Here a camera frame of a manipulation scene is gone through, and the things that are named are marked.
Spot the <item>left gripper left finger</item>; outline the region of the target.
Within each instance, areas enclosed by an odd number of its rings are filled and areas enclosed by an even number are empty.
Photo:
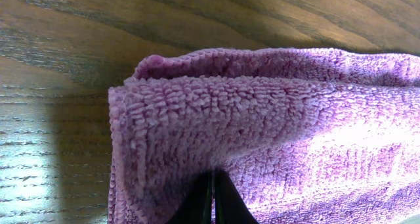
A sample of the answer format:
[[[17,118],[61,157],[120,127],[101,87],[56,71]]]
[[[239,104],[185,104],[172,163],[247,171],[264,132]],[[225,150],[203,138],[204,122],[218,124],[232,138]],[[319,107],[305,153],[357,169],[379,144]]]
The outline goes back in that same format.
[[[192,190],[172,218],[168,220],[167,224],[210,224],[212,202],[212,173],[202,173],[198,176]]]

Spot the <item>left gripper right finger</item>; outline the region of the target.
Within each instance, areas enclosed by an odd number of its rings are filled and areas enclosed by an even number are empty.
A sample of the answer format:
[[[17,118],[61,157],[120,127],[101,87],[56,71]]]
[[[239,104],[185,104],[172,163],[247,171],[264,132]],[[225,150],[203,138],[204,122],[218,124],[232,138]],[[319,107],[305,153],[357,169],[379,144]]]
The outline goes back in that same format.
[[[258,224],[242,200],[229,174],[215,174],[216,224]]]

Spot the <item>purple microfibre cloth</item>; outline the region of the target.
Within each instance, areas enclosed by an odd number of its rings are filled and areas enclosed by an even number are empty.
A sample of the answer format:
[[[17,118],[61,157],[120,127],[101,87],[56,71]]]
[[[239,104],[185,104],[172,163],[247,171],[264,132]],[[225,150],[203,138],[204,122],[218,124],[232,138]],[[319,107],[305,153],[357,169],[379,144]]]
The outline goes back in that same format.
[[[141,60],[108,91],[109,223],[165,223],[229,173],[259,223],[419,213],[419,57],[203,49]]]

